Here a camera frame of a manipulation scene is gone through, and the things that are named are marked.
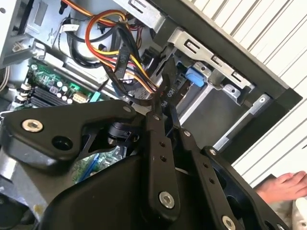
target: metal bracket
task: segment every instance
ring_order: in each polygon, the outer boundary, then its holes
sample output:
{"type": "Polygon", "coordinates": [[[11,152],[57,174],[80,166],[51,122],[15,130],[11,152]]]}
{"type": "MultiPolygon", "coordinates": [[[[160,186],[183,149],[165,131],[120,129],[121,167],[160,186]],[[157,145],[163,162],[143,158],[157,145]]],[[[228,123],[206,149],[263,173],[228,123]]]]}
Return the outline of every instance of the metal bracket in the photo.
{"type": "Polygon", "coordinates": [[[165,17],[154,6],[145,0],[113,0],[134,17],[154,29],[156,32],[162,26],[165,17]]]}
{"type": "Polygon", "coordinates": [[[176,48],[185,53],[188,57],[198,61],[205,61],[222,74],[224,74],[229,80],[236,84],[239,88],[244,87],[254,88],[252,83],[241,76],[236,70],[227,65],[224,61],[220,60],[218,56],[203,46],[195,38],[189,35],[187,32],[180,28],[177,28],[172,36],[168,40],[174,44],[176,48]]]}
{"type": "Polygon", "coordinates": [[[239,120],[215,143],[213,146],[215,149],[220,150],[228,141],[229,135],[243,122],[245,119],[250,119],[249,115],[255,115],[263,106],[265,106],[270,100],[270,97],[266,94],[262,95],[253,106],[244,113],[239,120]]]}

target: ram slot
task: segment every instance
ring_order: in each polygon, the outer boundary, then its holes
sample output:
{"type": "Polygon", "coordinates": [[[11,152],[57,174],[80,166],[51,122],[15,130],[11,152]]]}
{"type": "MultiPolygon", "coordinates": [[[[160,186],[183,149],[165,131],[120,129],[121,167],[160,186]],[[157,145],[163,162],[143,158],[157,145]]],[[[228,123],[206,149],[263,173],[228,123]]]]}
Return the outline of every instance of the ram slot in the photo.
{"type": "Polygon", "coordinates": [[[67,103],[63,101],[62,99],[38,87],[34,89],[33,96],[38,97],[39,99],[47,102],[50,105],[56,105],[56,106],[67,105],[67,103]]]}
{"type": "Polygon", "coordinates": [[[43,102],[42,100],[39,100],[36,97],[31,97],[30,98],[30,102],[33,106],[37,107],[37,108],[46,108],[46,107],[51,107],[52,105],[43,102]]]}

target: silver screw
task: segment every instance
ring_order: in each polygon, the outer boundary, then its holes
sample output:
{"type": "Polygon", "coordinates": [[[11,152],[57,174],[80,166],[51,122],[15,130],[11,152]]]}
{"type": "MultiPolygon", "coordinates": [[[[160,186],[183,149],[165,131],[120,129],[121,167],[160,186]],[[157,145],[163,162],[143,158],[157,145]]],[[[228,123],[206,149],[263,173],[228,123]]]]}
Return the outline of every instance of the silver screw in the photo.
{"type": "Polygon", "coordinates": [[[228,230],[236,230],[235,223],[228,216],[223,216],[222,221],[228,230]]]}
{"type": "Polygon", "coordinates": [[[210,153],[214,156],[216,155],[216,151],[214,149],[210,149],[210,153]]]}
{"type": "Polygon", "coordinates": [[[161,192],[159,194],[159,200],[168,209],[172,209],[175,206],[174,198],[168,192],[161,192]]]}
{"type": "Polygon", "coordinates": [[[157,115],[153,115],[154,119],[156,119],[157,121],[160,121],[160,118],[157,115]]]}
{"type": "Polygon", "coordinates": [[[24,130],[31,132],[31,133],[38,133],[40,131],[42,131],[43,129],[43,124],[37,120],[33,120],[33,119],[28,119],[25,120],[22,123],[22,127],[24,130]]]}
{"type": "Polygon", "coordinates": [[[37,65],[36,64],[31,65],[31,69],[37,70],[37,65]]]}
{"type": "Polygon", "coordinates": [[[277,224],[277,227],[278,227],[280,230],[284,230],[284,227],[281,226],[280,224],[277,224]]]}
{"type": "Polygon", "coordinates": [[[188,137],[190,137],[190,136],[191,136],[190,132],[189,132],[189,131],[187,131],[187,130],[184,130],[184,134],[185,134],[186,136],[188,136],[188,137]]]}
{"type": "Polygon", "coordinates": [[[127,112],[131,112],[131,109],[129,107],[124,106],[124,110],[126,110],[127,112]]]}

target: finger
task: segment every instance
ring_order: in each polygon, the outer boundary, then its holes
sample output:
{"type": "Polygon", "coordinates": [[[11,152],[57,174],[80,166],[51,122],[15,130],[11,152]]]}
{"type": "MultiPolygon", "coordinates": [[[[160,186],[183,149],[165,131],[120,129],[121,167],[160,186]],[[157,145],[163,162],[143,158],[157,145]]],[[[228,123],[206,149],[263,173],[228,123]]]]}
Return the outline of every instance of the finger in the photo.
{"type": "Polygon", "coordinates": [[[307,187],[306,186],[304,188],[298,190],[295,193],[294,199],[298,199],[298,198],[305,197],[305,196],[307,196],[307,187]]]}
{"type": "Polygon", "coordinates": [[[292,187],[294,185],[297,185],[306,175],[306,172],[300,171],[297,174],[295,174],[292,178],[288,179],[283,183],[283,185],[287,187],[292,187]]]}
{"type": "Polygon", "coordinates": [[[283,182],[285,182],[286,180],[289,180],[293,177],[294,173],[286,173],[284,175],[281,175],[279,177],[277,177],[277,183],[281,184],[283,182]]]}
{"type": "Polygon", "coordinates": [[[296,191],[302,189],[302,188],[305,188],[307,187],[307,175],[305,175],[299,183],[297,183],[297,185],[293,186],[292,188],[295,188],[296,191]]]}

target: white louvered panel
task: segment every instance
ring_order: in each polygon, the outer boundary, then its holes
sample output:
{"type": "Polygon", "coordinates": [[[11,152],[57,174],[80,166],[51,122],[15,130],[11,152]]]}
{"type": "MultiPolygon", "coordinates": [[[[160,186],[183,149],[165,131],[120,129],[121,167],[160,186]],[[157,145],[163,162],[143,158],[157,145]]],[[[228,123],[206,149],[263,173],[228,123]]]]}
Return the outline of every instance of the white louvered panel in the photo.
{"type": "Polygon", "coordinates": [[[209,2],[209,0],[196,0],[196,1],[193,1],[194,2],[194,5],[200,9],[200,11],[203,10],[203,8],[205,8],[206,4],[209,2]]]}
{"type": "Polygon", "coordinates": [[[269,174],[306,170],[307,1],[192,0],[305,99],[234,164],[252,186],[269,174]]]}
{"type": "MultiPolygon", "coordinates": [[[[234,0],[230,0],[228,2],[228,5],[234,5],[234,0]]],[[[244,17],[244,15],[248,12],[250,7],[253,5],[255,0],[240,0],[239,4],[235,7],[234,11],[231,13],[230,17],[227,18],[227,20],[224,22],[222,28],[226,31],[226,33],[231,34],[231,32],[234,30],[234,28],[237,26],[237,24],[241,21],[241,19],[244,17]]]]}
{"type": "Polygon", "coordinates": [[[283,13],[273,23],[251,53],[266,64],[266,59],[306,15],[307,1],[296,0],[284,7],[283,13]]]}
{"type": "Polygon", "coordinates": [[[272,19],[272,15],[275,15],[278,11],[274,5],[282,4],[283,1],[285,0],[260,0],[246,17],[240,28],[233,32],[234,39],[245,49],[248,49],[272,19]]]}
{"type": "Polygon", "coordinates": [[[209,18],[212,18],[224,0],[210,0],[202,10],[209,18]]]}
{"type": "Polygon", "coordinates": [[[294,128],[302,123],[307,117],[305,111],[307,111],[307,103],[302,103],[302,105],[292,111],[288,117],[272,128],[271,132],[263,138],[261,144],[256,143],[252,146],[241,159],[234,163],[234,166],[241,164],[239,162],[243,158],[245,158],[244,161],[252,163],[240,165],[240,167],[237,168],[238,172],[244,175],[251,166],[259,164],[259,162],[277,147],[294,128]]]}

